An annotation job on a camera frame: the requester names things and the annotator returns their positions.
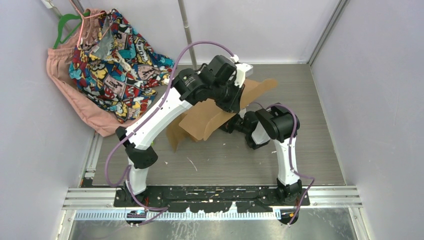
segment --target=pink pants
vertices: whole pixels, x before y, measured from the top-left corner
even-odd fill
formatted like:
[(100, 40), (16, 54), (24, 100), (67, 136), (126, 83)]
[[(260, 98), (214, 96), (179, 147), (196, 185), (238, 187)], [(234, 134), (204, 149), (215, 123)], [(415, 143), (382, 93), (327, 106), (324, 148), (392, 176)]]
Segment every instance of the pink pants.
[[(99, 13), (98, 9), (91, 9), (92, 14)], [(121, 124), (111, 113), (99, 108), (90, 99), (77, 90), (77, 86), (69, 76), (69, 66), (74, 54), (74, 47), (78, 42), (80, 29), (69, 40), (57, 47), (48, 49), (47, 74), (62, 92), (63, 96), (72, 105), (78, 116), (103, 137), (112, 135), (119, 126), (127, 127), (137, 120), (128, 120)], [(83, 42), (92, 43), (99, 34), (99, 22), (96, 17), (84, 21)]]

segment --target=debris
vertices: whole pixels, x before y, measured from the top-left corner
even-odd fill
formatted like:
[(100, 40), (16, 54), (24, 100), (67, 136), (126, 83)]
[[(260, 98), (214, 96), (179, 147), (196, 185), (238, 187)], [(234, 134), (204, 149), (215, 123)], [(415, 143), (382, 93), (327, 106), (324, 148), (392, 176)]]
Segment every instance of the debris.
[(198, 171), (198, 168), (195, 166), (195, 164), (190, 160), (190, 158), (187, 157), (187, 159), (190, 161), (191, 164), (193, 164), (194, 169), (196, 169), (196, 172)]

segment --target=white connector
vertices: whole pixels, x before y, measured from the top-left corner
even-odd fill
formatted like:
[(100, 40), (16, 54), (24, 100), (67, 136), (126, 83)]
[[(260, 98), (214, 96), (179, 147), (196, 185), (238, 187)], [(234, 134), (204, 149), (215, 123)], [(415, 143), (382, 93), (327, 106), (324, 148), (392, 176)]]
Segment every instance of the white connector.
[(234, 85), (241, 88), (247, 76), (253, 73), (253, 66), (247, 63), (237, 63), (237, 77), (235, 78)]
[(246, 108), (243, 108), (238, 112), (238, 115), (240, 115), (240, 118), (244, 119), (246, 113), (247, 113)]
[(233, 63), (238, 63), (239, 62), (239, 56), (237, 56), (235, 54), (234, 54), (234, 56), (230, 57), (229, 59), (231, 59), (231, 61)]

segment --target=green hanger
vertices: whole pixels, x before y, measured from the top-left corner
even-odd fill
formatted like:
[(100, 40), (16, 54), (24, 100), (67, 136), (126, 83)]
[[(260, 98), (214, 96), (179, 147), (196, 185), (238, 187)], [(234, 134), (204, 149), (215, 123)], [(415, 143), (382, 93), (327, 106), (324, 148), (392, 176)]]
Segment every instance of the green hanger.
[[(86, 11), (84, 12), (82, 15), (84, 15), (84, 17), (88, 17), (90, 16), (90, 11)], [(62, 38), (62, 32), (64, 31), (64, 27), (65, 24), (69, 21), (69, 20), (81, 20), (80, 23), (78, 23), (78, 25), (76, 25), (76, 27), (70, 31), (70, 33), (65, 37), (65, 39), (61, 40)], [(78, 27), (81, 26), (81, 24), (83, 23), (81, 16), (80, 15), (73, 15), (73, 14), (65, 14), (63, 15), (60, 20), (59, 20), (59, 25), (57, 26), (57, 38), (56, 38), (56, 42), (54, 43), (53, 49), (56, 49), (58, 47), (59, 44), (63, 44), (65, 43), (72, 34), (75, 33), (75, 31), (78, 29)]]

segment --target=cardboard piece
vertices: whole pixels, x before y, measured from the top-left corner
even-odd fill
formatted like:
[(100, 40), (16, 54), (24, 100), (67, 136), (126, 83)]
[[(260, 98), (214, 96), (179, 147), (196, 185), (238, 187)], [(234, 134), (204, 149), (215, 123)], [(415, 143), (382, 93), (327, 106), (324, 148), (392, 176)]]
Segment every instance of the cardboard piece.
[[(250, 79), (244, 81), (244, 90), (240, 99), (240, 109), (245, 108), (259, 96), (277, 86), (275, 79), (257, 82)], [(235, 113), (221, 110), (212, 99), (199, 102), (182, 113), (166, 128), (166, 136), (174, 151), (178, 144), (187, 137), (194, 142), (207, 140), (222, 124), (232, 118)]]

